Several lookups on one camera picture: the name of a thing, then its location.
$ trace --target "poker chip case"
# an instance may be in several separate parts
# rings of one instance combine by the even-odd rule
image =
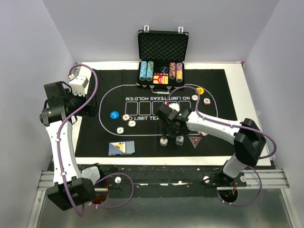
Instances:
[[[149,26],[138,31],[139,69],[137,86],[142,88],[167,89],[183,86],[185,80],[184,60],[187,51],[189,33],[178,31],[153,31]],[[142,63],[149,66],[153,62],[153,80],[140,80]],[[169,78],[170,63],[182,63],[182,81]]]

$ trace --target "gray floor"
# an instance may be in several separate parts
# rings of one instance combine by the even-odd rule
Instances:
[[[256,196],[243,190],[237,202]],[[114,205],[123,199],[108,199]],[[61,211],[45,198],[39,228],[291,228],[280,190],[263,190],[262,197],[247,207],[231,207],[219,199],[132,199],[118,209],[86,205],[83,218],[72,210]]]

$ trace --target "white wall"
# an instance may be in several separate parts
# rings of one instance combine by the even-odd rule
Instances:
[[[264,131],[278,144],[304,226],[304,2],[281,0],[245,62],[245,75]]]
[[[76,61],[137,61],[137,31],[190,33],[186,61],[244,61],[278,0],[43,0]]]
[[[0,227],[24,228],[51,157],[43,85],[73,60],[41,0],[1,1],[0,21]]]

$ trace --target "poker mat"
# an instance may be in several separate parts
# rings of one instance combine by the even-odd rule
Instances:
[[[99,112],[95,117],[83,117],[76,146],[76,157],[108,157],[109,143],[134,141],[135,153],[123,157],[191,157],[191,156],[231,156],[234,146],[212,135],[202,136],[191,132],[184,136],[182,146],[177,146],[174,138],[169,138],[167,146],[160,145],[159,121],[155,116],[157,108],[164,103],[167,95],[154,94],[149,88],[136,86],[138,70],[95,70],[98,78],[96,93]],[[237,120],[230,89],[224,69],[185,70],[185,85],[201,87],[204,92],[199,102],[199,111],[228,120]],[[88,93],[95,86],[91,77]],[[191,96],[194,90],[182,89],[172,95],[170,102],[180,108],[193,108]],[[203,99],[210,99],[204,104]],[[112,119],[110,114],[118,112]],[[122,120],[124,114],[136,121],[129,127]],[[124,128],[119,135],[118,127]],[[197,146],[193,138],[199,138]]]

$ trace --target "red triangle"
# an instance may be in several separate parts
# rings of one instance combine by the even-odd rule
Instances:
[[[201,140],[201,137],[189,136],[189,139],[193,147],[196,148]]]

